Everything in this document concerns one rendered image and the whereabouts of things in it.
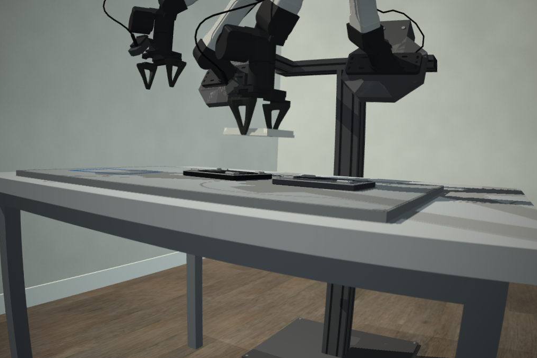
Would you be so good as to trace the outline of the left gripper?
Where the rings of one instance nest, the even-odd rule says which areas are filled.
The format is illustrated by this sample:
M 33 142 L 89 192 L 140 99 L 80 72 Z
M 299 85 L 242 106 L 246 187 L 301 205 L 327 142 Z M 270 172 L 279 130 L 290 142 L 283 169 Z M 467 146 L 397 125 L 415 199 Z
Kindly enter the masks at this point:
M 270 64 L 269 67 L 269 63 L 260 62 L 260 66 L 258 66 L 258 63 L 253 62 L 249 64 L 248 73 L 235 73 L 235 76 L 227 83 L 230 83 L 236 77 L 242 78 L 242 85 L 239 85 L 241 87 L 234 87 L 233 93 L 235 95 L 227 96 L 227 103 L 236 119 L 240 134 L 247 134 L 258 98 L 263 98 L 264 101 L 271 101 L 269 104 L 262 104 L 267 129 L 272 129 L 271 111 L 279 110 L 273 127 L 273 129 L 278 129 L 291 107 L 291 101 L 285 100 L 286 91 L 274 89 L 275 64 Z M 244 126 L 242 125 L 239 106 L 246 106 Z

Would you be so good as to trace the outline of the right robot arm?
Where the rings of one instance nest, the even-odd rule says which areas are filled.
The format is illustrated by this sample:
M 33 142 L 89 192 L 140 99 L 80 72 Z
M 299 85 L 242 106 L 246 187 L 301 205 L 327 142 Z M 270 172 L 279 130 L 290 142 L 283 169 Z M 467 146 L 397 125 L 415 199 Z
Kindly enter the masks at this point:
M 187 10 L 188 6 L 198 0 L 158 0 L 159 8 L 145 8 L 134 6 L 129 19 L 129 30 L 131 32 L 149 35 L 153 28 L 154 33 L 164 32 L 165 36 L 174 32 L 174 20 L 177 14 Z M 237 7 L 246 6 L 250 3 L 256 3 L 260 0 L 231 0 L 224 11 Z M 235 73 L 248 73 L 249 64 L 233 65 L 230 61 L 217 59 L 215 54 L 216 40 L 225 24 L 238 26 L 245 15 L 255 5 L 248 6 L 239 10 L 230 11 L 221 14 L 214 27 L 198 41 L 198 47 L 210 60 L 212 60 L 226 74 L 228 80 L 235 76 Z M 128 52 L 131 56 L 143 54 L 149 48 L 148 39 L 141 46 L 130 48 Z M 217 86 L 226 84 L 221 71 L 207 60 L 195 46 L 193 56 L 202 69 L 209 69 L 204 76 L 201 85 L 203 87 Z

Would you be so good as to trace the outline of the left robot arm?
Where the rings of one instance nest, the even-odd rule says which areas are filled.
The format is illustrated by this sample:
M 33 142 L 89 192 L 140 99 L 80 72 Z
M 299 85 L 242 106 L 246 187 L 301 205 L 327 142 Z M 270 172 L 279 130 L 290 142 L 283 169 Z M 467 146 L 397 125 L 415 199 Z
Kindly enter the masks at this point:
M 255 27 L 225 24 L 219 34 L 217 59 L 249 63 L 275 64 L 276 45 L 284 46 L 302 8 L 303 0 L 265 0 L 256 13 Z M 349 40 L 366 54 L 349 57 L 347 75 L 417 75 L 421 53 L 392 53 L 392 45 L 384 38 L 376 0 L 349 0 L 347 26 Z M 265 30 L 265 31 L 264 31 Z M 377 54 L 376 54 L 377 53 Z M 367 57 L 368 56 L 368 57 Z

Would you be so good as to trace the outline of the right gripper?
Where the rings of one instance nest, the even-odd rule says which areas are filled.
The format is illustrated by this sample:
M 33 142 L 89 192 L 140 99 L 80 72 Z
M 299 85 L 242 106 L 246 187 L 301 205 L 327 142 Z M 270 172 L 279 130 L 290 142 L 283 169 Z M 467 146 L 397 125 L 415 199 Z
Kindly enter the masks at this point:
M 186 62 L 182 61 L 181 53 L 172 51 L 173 36 L 171 34 L 167 34 L 167 36 L 165 36 L 164 32 L 159 32 L 158 36 L 156 33 L 154 33 L 153 39 L 148 38 L 148 35 L 137 36 L 136 40 L 138 46 L 141 46 L 146 39 L 149 40 L 151 45 L 149 46 L 149 49 L 146 50 L 146 53 L 142 54 L 142 58 L 152 58 L 153 63 L 137 63 L 137 68 L 139 69 L 145 88 L 150 90 L 152 82 L 154 80 L 154 75 L 157 71 L 157 66 L 162 65 L 166 65 L 169 86 L 174 87 L 178 77 L 186 66 Z M 173 66 L 177 66 L 177 72 L 175 73 L 175 76 L 172 80 Z M 148 69 L 150 71 L 149 82 L 147 82 L 146 74 L 144 71 L 145 69 Z

